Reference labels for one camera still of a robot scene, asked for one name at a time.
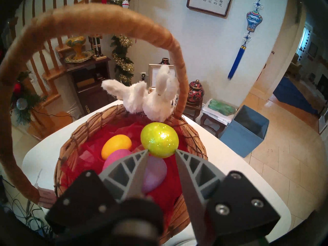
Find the yellow decorative vase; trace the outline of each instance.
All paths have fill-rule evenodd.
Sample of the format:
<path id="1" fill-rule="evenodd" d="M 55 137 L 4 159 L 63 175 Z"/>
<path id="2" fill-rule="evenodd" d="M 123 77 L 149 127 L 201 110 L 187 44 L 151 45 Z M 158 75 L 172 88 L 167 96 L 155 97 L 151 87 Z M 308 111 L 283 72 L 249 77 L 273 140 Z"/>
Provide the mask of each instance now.
<path id="1" fill-rule="evenodd" d="M 76 36 L 66 40 L 66 45 L 73 48 L 76 52 L 75 56 L 72 58 L 73 60 L 80 60 L 87 57 L 85 54 L 82 54 L 82 46 L 85 40 L 84 36 Z"/>

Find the stuffed animal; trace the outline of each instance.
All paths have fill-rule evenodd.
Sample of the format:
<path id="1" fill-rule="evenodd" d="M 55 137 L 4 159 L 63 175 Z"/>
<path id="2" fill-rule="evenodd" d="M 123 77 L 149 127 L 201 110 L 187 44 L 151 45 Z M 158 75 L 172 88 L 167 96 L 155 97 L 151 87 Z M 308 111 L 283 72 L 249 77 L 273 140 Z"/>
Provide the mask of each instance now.
<path id="1" fill-rule="evenodd" d="M 110 79 L 104 80 L 101 87 L 117 99 L 123 100 L 123 105 L 128 112 L 132 114 L 142 112 L 144 96 L 148 95 L 146 82 L 140 81 L 131 86 L 125 86 L 119 81 Z"/>
<path id="2" fill-rule="evenodd" d="M 164 122 L 175 108 L 179 81 L 169 72 L 169 66 L 162 65 L 156 76 L 155 91 L 144 97 L 142 108 L 152 121 Z"/>

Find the purple egg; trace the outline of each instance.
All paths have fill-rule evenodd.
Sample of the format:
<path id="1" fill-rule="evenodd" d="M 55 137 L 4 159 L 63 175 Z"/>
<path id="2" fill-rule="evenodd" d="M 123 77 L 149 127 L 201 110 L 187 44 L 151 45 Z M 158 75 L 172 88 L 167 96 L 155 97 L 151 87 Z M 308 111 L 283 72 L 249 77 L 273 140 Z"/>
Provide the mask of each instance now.
<path id="1" fill-rule="evenodd" d="M 132 152 L 130 152 L 127 149 L 119 149 L 114 151 L 111 155 L 108 156 L 108 158 L 106 159 L 104 166 L 103 166 L 103 171 L 111 164 L 113 164 L 115 161 L 124 158 L 126 156 L 129 156 L 130 154 L 132 154 Z"/>
<path id="2" fill-rule="evenodd" d="M 142 193 L 146 194 L 157 188 L 165 179 L 167 173 L 166 163 L 161 158 L 148 157 L 148 163 L 144 174 Z"/>

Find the christmas garland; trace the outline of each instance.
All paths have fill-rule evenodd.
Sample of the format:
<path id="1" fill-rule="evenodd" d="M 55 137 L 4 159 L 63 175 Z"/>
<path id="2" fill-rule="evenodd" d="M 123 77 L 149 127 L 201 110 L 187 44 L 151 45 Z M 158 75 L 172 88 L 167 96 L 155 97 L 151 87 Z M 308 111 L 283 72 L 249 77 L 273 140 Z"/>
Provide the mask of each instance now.
<path id="1" fill-rule="evenodd" d="M 31 109 L 47 100 L 47 97 L 32 94 L 29 89 L 24 87 L 23 81 L 30 73 L 30 71 L 25 71 L 19 74 L 17 83 L 12 92 L 10 104 L 10 115 L 12 115 L 12 112 L 14 111 L 17 116 L 17 123 L 23 125 L 31 121 Z"/>
<path id="2" fill-rule="evenodd" d="M 123 6 L 124 8 L 129 7 L 130 0 L 107 0 L 107 3 L 116 4 Z M 130 86 L 131 78 L 133 77 L 133 61 L 126 56 L 128 48 L 132 46 L 133 40 L 125 37 L 124 35 L 114 35 L 112 38 L 113 42 L 111 47 L 115 47 L 112 52 L 113 60 L 115 61 L 115 78 L 126 86 Z"/>

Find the red ginger jar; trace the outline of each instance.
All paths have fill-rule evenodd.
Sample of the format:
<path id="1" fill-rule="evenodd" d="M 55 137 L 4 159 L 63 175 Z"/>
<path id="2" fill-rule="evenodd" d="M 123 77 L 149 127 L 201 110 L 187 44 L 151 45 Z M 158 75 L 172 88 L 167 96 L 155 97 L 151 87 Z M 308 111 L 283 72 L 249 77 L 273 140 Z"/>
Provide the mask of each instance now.
<path id="1" fill-rule="evenodd" d="M 192 81 L 189 84 L 189 94 L 187 101 L 189 103 L 198 103 L 204 97 L 204 88 L 200 81 Z"/>

